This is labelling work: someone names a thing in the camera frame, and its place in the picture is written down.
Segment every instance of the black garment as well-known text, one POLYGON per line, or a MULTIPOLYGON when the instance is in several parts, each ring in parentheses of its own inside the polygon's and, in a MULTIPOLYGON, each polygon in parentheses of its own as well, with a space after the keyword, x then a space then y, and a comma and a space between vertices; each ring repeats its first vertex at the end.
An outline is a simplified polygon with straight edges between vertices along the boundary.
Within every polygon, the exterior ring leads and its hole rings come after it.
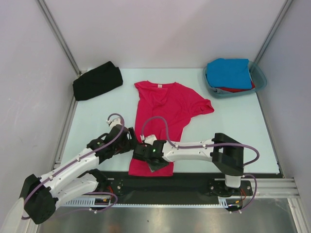
POLYGON ((88 100, 121 86, 123 79, 118 67, 107 62, 90 70, 73 81, 73 93, 77 101, 88 100))

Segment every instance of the laundry basket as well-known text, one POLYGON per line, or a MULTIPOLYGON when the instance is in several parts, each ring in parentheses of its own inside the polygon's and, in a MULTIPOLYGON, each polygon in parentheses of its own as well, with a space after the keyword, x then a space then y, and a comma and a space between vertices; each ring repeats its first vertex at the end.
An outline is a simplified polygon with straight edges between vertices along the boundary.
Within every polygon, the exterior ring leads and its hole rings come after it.
POLYGON ((241 92, 229 92, 224 91, 219 88, 211 87, 207 81, 207 67, 203 69, 203 78, 205 80, 205 83, 207 85, 207 90, 209 93, 215 97, 215 98, 228 98, 228 97, 234 97, 234 96, 243 96, 251 93, 258 92, 265 88, 267 85, 267 79, 266 76, 263 74, 259 66, 257 66, 255 63, 249 61, 248 63, 248 69, 249 73, 251 75, 251 80, 255 85, 255 88, 248 90, 248 91, 241 91, 241 92))

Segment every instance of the blue cloth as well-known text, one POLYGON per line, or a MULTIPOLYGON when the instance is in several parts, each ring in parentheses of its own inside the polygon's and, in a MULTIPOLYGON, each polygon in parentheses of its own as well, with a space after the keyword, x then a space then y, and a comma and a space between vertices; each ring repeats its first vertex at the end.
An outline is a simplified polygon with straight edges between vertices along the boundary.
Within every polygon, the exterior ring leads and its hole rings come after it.
POLYGON ((252 89, 248 59, 216 59, 207 65, 207 81, 211 87, 252 89))

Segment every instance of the red cloth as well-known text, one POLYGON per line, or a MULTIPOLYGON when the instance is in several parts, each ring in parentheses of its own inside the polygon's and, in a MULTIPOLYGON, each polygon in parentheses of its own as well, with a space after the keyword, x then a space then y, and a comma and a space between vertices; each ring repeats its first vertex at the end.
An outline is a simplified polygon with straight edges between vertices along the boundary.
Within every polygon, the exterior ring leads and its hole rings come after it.
MULTIPOLYGON (((254 85, 253 81, 251 81, 251 84, 252 84, 252 89, 255 88, 255 85, 254 85)), ((230 92, 233 92, 233 93, 251 90, 251 89, 234 89, 234 88, 227 88, 227 87, 220 87, 219 89, 222 89, 224 91, 230 91, 230 92)))
MULTIPOLYGON (((139 102, 135 122, 135 133, 140 141, 141 128, 146 120, 161 116, 169 125, 169 136, 172 141, 180 141, 181 134, 190 119, 199 114, 214 112, 210 100, 201 97, 194 90, 179 83, 155 84, 142 81, 135 84, 139 93, 139 102)), ((157 139, 166 140, 165 124, 161 119, 150 121, 144 136, 154 134, 157 139)), ((133 176, 172 176, 174 164, 151 172, 146 162, 132 159, 129 175, 133 176)))

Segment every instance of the metal frame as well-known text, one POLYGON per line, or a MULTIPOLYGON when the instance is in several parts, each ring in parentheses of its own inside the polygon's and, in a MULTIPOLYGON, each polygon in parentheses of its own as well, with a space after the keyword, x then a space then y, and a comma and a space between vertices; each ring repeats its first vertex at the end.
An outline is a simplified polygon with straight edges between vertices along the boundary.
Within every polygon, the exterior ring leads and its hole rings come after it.
POLYGON ((62 33, 60 32, 47 4, 45 3, 44 0, 35 0, 44 16, 44 18, 46 19, 46 21, 48 22, 53 34, 56 37, 56 40, 59 42, 59 45, 61 46, 62 50, 64 51, 64 53, 66 54, 73 70, 76 72, 77 75, 80 75, 81 72, 79 70, 79 67, 77 65, 77 63, 75 62, 71 51, 62 35, 62 33))
POLYGON ((301 199, 288 199, 288 203, 290 205, 298 233, 311 232, 311 226, 306 218, 307 214, 303 209, 301 199))
POLYGON ((292 3, 294 2, 294 0, 286 0, 285 3, 283 4, 282 9, 280 10, 278 16, 276 17, 276 20, 274 21, 272 28, 270 29, 263 45, 261 46, 255 60, 254 63, 255 64, 259 64, 260 60, 262 59, 264 53, 266 52, 272 38, 274 37, 274 35, 276 34, 278 28, 280 27, 284 17, 286 16, 286 13, 288 12, 289 8, 291 7, 292 3))
MULTIPOLYGON (((59 42, 62 50, 64 51, 65 55, 67 56, 72 68, 74 69, 75 73, 78 75, 81 75, 81 71, 75 62, 72 53, 66 44, 65 39, 62 36, 62 33, 60 32, 46 2, 44 0, 35 0, 38 3, 39 8, 42 11, 43 16, 47 20, 53 34, 55 35, 57 41, 59 42)), ((259 50, 256 59, 254 60, 255 63, 259 63, 261 58, 263 57, 264 53, 266 52, 273 36, 275 35, 276 31, 278 30, 279 26, 281 25, 286 13, 288 12, 289 8, 291 7, 294 0, 286 0, 280 13, 278 14, 271 30, 269 31, 261 49, 259 50)), ((63 130, 60 135, 59 143, 56 149, 55 153, 55 163, 53 165, 53 168, 56 168, 62 159, 62 154, 64 151, 64 147, 67 141, 67 137, 69 134, 70 126, 74 117, 75 108, 77 106, 77 102, 75 101, 74 97, 71 100, 69 110, 67 113, 66 121, 63 127, 63 130)), ((270 127, 269 123, 266 122, 266 126, 268 129, 269 136, 273 144, 273 137, 270 135, 270 127)), ((249 179, 251 181, 252 187, 254 188, 254 181, 249 179)), ((294 179, 257 179, 258 181, 258 193, 256 195, 256 198, 287 198, 288 202, 291 207, 291 211, 294 217, 294 221, 297 227, 297 230, 299 233, 306 233, 311 232, 310 224, 307 221, 306 214, 303 210, 301 199, 296 187, 296 184, 294 182, 294 179)), ((116 205, 118 207, 141 207, 137 205, 116 205)), ((33 226, 30 226, 27 232, 35 232, 36 229, 33 226)))
POLYGON ((260 106, 260 109, 261 109, 261 112, 262 112, 262 115, 263 115, 263 120, 264 120, 264 123, 265 123, 266 128, 267 128, 267 132, 268 132, 269 139, 270 139, 270 142, 271 142, 271 145, 272 145, 272 149, 273 149, 274 155, 276 157, 278 169, 279 169, 280 174, 282 175, 282 177, 285 178, 281 162, 280 162, 280 160, 278 158, 278 154, 279 154, 278 153, 278 149, 276 147, 276 144, 274 143, 276 140, 275 140, 275 137, 274 137, 274 135, 272 134, 272 131, 271 131, 271 124, 268 121, 268 118, 267 118, 267 116, 266 116, 266 114, 264 112, 264 109, 262 107, 262 104, 261 104, 261 102, 262 102, 261 101, 261 94, 260 94, 260 92, 256 92, 256 95, 257 95, 258 103, 259 103, 259 106, 260 106))

